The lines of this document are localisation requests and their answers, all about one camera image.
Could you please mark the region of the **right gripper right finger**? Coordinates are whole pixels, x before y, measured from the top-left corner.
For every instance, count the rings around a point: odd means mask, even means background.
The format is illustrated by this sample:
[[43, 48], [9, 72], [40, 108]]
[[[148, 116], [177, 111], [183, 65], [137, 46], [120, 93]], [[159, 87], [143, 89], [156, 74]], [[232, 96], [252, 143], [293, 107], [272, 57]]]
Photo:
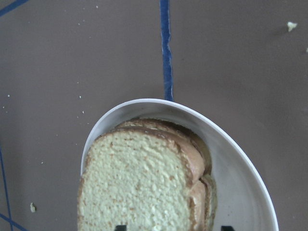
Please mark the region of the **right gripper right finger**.
[[232, 226], [221, 226], [221, 231], [235, 231]]

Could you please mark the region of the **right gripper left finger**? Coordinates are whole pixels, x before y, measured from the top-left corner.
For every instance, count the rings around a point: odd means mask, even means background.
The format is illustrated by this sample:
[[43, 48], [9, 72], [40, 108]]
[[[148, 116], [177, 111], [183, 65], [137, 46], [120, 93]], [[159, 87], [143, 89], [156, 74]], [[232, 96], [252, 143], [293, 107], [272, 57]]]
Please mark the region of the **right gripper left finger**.
[[115, 231], [127, 231], [126, 225], [116, 225]]

